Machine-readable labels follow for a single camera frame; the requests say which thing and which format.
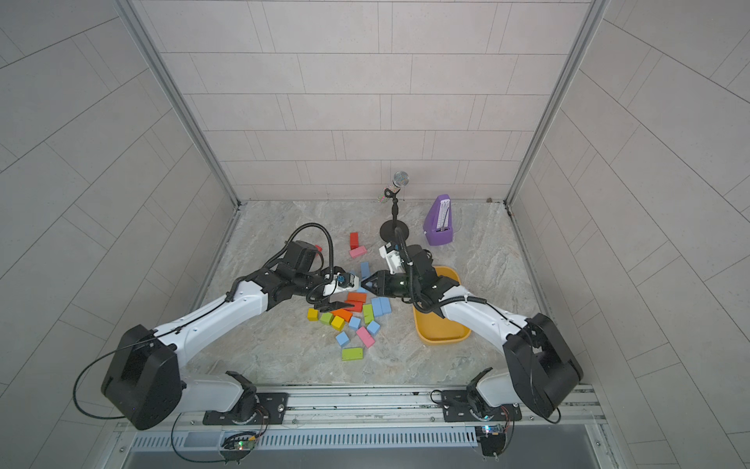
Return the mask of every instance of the green block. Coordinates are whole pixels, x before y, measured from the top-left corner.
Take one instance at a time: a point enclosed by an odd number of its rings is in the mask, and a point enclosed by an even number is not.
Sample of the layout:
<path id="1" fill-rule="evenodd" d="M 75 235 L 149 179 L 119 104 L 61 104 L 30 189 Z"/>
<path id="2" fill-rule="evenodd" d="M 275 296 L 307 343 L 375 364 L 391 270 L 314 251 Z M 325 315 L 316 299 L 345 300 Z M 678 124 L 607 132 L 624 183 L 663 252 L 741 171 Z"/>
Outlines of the green block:
<path id="1" fill-rule="evenodd" d="M 344 362 L 351 362 L 352 360 L 361 360 L 365 356 L 365 352 L 362 351 L 362 347 L 357 348 L 345 348 L 341 351 L 341 359 Z"/>
<path id="2" fill-rule="evenodd" d="M 318 320 L 323 324 L 331 325 L 331 321 L 333 321 L 333 314 L 331 313 L 323 313 L 320 315 L 320 319 Z"/>
<path id="3" fill-rule="evenodd" d="M 362 305 L 362 314 L 364 314 L 365 326 L 375 320 L 375 314 L 373 313 L 372 305 Z"/>

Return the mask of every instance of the microphone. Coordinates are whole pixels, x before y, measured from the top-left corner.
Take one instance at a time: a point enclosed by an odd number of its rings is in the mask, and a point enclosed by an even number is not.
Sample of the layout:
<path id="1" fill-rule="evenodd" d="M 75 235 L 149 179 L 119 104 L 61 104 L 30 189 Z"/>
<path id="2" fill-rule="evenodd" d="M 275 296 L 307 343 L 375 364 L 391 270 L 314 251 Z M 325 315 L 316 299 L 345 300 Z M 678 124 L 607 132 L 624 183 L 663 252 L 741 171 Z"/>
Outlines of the microphone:
<path id="1" fill-rule="evenodd" d="M 388 190 L 392 192 L 393 194 L 397 194 L 402 188 L 404 188 L 407 184 L 409 184 L 409 175 L 406 171 L 398 171 L 396 174 L 393 175 L 393 182 L 390 186 L 385 188 L 385 190 Z M 386 201 L 388 197 L 385 195 L 380 196 L 380 203 L 383 203 Z"/>

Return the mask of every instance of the microphone head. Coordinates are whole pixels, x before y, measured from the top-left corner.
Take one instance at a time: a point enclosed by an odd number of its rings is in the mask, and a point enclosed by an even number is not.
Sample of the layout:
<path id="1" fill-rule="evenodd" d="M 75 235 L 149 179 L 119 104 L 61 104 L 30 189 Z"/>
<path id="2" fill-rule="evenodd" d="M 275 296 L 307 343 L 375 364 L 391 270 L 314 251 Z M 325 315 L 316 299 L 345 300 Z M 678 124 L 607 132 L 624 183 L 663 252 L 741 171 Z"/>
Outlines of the microphone head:
<path id="1" fill-rule="evenodd" d="M 409 175 L 406 171 L 399 171 L 393 175 L 393 185 L 397 188 L 402 188 L 407 184 L 409 184 Z"/>

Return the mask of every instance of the black mounting plate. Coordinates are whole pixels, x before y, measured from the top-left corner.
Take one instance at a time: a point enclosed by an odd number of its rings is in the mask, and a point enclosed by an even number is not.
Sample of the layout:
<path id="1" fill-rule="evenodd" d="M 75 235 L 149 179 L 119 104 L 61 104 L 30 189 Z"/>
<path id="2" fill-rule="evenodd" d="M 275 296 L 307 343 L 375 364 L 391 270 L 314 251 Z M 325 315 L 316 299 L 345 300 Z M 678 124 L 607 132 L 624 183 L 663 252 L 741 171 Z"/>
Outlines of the black mounting plate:
<path id="1" fill-rule="evenodd" d="M 443 401 L 450 401 L 450 405 L 446 409 L 446 406 L 442 406 L 442 417 L 446 422 L 505 422 L 506 417 L 503 412 L 498 412 L 493 415 L 491 419 L 480 420 L 474 417 L 471 412 L 471 407 L 468 404 L 462 404 L 467 402 L 468 392 L 464 390 L 458 391 L 442 391 Z M 515 407 L 513 404 L 503 404 L 503 407 L 508 409 L 511 420 L 517 422 L 521 420 L 521 409 Z"/>
<path id="2" fill-rule="evenodd" d="M 284 420 L 284 414 L 287 411 L 287 399 L 289 394 L 285 392 L 258 392 L 255 396 L 258 402 L 268 411 L 268 424 L 281 425 Z M 259 425 L 260 417 L 256 413 L 250 421 L 242 425 Z M 203 425 L 238 425 L 228 417 L 228 413 L 209 410 L 203 415 Z"/>

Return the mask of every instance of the microphone stand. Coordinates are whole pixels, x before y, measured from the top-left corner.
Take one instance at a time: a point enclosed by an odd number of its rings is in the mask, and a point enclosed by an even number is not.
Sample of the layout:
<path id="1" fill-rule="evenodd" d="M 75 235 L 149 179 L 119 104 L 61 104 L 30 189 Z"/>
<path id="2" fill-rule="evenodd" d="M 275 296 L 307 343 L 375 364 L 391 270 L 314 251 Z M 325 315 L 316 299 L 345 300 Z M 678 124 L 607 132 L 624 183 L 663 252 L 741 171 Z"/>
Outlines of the microphone stand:
<path id="1" fill-rule="evenodd" d="M 409 227 L 407 226 L 407 224 L 405 224 L 401 220 L 397 220 L 398 197 L 396 197 L 396 193 L 391 191 L 389 188 L 385 188 L 383 195 L 386 198 L 393 199 L 393 207 L 391 208 L 393 219 L 388 220 L 384 224 L 380 225 L 380 238 L 385 242 L 390 242 L 392 245 L 397 245 L 398 239 L 396 238 L 396 233 L 395 233 L 396 227 L 401 228 L 404 240 L 406 240 L 409 237 Z"/>

